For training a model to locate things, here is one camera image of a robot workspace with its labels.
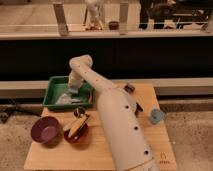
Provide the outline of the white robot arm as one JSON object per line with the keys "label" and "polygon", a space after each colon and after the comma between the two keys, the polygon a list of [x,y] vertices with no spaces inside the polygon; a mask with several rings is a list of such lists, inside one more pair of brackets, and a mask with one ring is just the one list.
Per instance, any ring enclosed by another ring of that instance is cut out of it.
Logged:
{"label": "white robot arm", "polygon": [[69,86],[83,80],[98,93],[97,111],[116,171],[160,171],[135,116],[137,102],[124,89],[91,69],[90,55],[69,60]]}

